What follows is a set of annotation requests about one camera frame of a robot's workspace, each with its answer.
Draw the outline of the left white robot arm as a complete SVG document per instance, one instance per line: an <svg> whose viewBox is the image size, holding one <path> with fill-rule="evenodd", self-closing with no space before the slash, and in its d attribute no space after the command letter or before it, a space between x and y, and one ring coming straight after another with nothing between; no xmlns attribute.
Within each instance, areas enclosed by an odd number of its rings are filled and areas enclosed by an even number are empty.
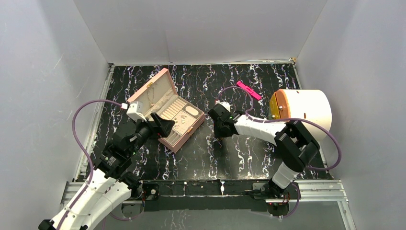
<svg viewBox="0 0 406 230"><path fill-rule="evenodd" d="M117 129L106 143L92 173L66 207L52 219L44 219L40 230L89 230L124 200L138 199L143 193L141 179L127 168L139 149L150 139L166 138L174 120L138 119Z"/></svg>

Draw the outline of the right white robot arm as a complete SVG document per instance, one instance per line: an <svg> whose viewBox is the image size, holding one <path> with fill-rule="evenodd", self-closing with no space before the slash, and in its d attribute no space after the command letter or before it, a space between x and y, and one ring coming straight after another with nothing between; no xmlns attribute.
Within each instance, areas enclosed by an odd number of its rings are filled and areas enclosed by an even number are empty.
<svg viewBox="0 0 406 230"><path fill-rule="evenodd" d="M273 144L282 155L282 163L267 185L248 191L250 196L283 198L288 186L320 150L318 141L300 120L259 119L242 112L232 113L221 103L209 110L208 115L213 120L216 138L233 135L259 138Z"/></svg>

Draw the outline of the pink jewelry box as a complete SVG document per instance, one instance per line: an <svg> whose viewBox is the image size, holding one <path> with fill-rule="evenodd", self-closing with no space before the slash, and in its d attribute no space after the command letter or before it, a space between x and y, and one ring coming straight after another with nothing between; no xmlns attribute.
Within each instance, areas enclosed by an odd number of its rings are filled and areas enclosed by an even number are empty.
<svg viewBox="0 0 406 230"><path fill-rule="evenodd" d="M178 152L204 121L203 111L189 101L181 98L175 89L169 70L163 68L145 85L137 90L127 102L143 103L142 113L151 119L151 113L160 117L174 120L179 129L172 129L167 138L159 141L172 152Z"/></svg>

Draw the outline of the pink plastic clip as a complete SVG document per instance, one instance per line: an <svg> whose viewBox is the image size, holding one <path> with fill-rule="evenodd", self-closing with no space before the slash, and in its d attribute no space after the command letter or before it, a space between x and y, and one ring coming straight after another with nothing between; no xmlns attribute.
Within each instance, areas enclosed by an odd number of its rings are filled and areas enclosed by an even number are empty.
<svg viewBox="0 0 406 230"><path fill-rule="evenodd" d="M261 96L261 95L259 95L257 92L255 92L255 91L254 91L252 88L250 88L249 86L245 85L242 81L239 80L239 81L236 83L236 85L237 85L238 87L240 87L241 89L245 90L246 92L248 92L249 95L250 95L252 98L254 98L254 99L258 100L258 101L262 99L262 96Z"/></svg>

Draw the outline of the white cylinder with orange lid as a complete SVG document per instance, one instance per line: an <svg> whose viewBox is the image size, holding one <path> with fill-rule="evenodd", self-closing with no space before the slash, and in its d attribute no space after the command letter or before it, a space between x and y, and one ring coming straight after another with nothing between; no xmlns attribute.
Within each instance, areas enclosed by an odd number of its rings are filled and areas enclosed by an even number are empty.
<svg viewBox="0 0 406 230"><path fill-rule="evenodd" d="M302 118L330 130L332 112L321 90L277 90L269 102L269 118Z"/></svg>

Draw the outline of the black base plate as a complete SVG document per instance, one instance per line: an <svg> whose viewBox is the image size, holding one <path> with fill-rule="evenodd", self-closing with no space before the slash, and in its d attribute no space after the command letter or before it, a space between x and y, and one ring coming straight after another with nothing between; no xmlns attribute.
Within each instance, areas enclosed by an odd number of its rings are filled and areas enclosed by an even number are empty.
<svg viewBox="0 0 406 230"><path fill-rule="evenodd" d="M267 180L145 180L138 189L146 211L266 211Z"/></svg>

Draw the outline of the aluminium frame rail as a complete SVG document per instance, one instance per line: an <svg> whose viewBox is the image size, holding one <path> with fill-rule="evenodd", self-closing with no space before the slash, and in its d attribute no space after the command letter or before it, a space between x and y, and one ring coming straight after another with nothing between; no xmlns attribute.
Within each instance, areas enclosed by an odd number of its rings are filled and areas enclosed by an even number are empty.
<svg viewBox="0 0 406 230"><path fill-rule="evenodd" d="M91 182L79 199L91 200L86 229L94 227L120 205L140 205L144 211L249 209L284 219L300 202L336 202L344 226L355 229L340 180L297 180L283 190L267 180L138 180L132 189L121 182Z"/></svg>

